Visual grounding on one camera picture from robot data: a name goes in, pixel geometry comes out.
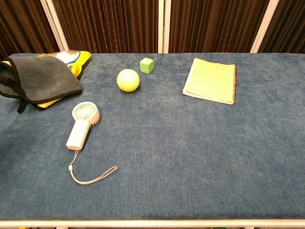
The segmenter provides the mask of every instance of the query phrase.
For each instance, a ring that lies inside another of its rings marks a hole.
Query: tennis ball
[[[132,69],[124,69],[118,74],[116,82],[122,91],[133,92],[138,88],[140,78],[136,71]]]

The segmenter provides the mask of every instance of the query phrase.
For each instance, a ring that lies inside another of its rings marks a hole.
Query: dark curtain
[[[157,52],[158,0],[53,0],[70,49]]]
[[[267,0],[172,0],[169,52],[249,52]]]
[[[305,0],[280,0],[258,52],[305,53]]]
[[[0,59],[13,53],[58,52],[39,0],[0,0]]]

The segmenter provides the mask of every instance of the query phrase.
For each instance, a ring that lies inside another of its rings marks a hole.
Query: black cloth
[[[10,57],[0,64],[0,94],[31,104],[81,92],[81,84],[61,60],[46,56]]]

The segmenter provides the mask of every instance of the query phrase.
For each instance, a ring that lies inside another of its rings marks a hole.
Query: yellow notebook
[[[194,59],[183,94],[224,104],[234,104],[236,66]]]

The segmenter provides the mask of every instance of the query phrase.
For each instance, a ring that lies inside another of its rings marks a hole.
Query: mini fan
[[[100,113],[94,103],[91,102],[83,102],[78,105],[76,105],[72,110],[72,116],[75,120],[75,124],[73,126],[73,129],[70,133],[69,139],[67,141],[67,148],[71,150],[75,150],[74,159],[69,165],[69,171],[71,173],[72,178],[81,185],[89,185],[96,181],[99,181],[108,175],[110,175],[112,172],[117,170],[117,166],[113,166],[110,169],[108,169],[106,172],[104,172],[101,176],[94,180],[90,181],[79,181],[75,178],[73,174],[73,162],[75,161],[78,151],[82,149],[82,146],[84,145],[84,141],[86,139],[89,127],[96,124],[100,119]]]
[[[100,113],[94,103],[83,102],[74,107],[72,116],[75,124],[67,141],[67,148],[81,150],[89,127],[99,121]]]

